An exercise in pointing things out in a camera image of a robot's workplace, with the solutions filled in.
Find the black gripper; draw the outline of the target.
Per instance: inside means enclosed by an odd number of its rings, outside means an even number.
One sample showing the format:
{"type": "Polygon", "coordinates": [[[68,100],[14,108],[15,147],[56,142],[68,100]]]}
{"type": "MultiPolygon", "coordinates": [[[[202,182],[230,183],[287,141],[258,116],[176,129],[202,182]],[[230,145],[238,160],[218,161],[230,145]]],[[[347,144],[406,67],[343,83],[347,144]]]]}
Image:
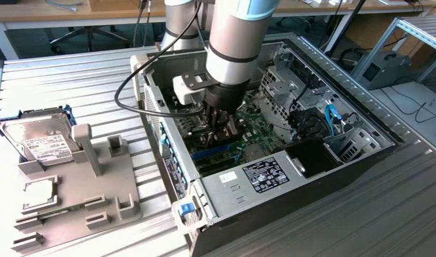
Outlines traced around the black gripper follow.
{"type": "Polygon", "coordinates": [[[207,118],[211,118],[215,110],[218,112],[224,111],[228,115],[236,113],[243,103],[247,87],[248,81],[236,85],[219,83],[206,87],[204,102],[207,118]]]}

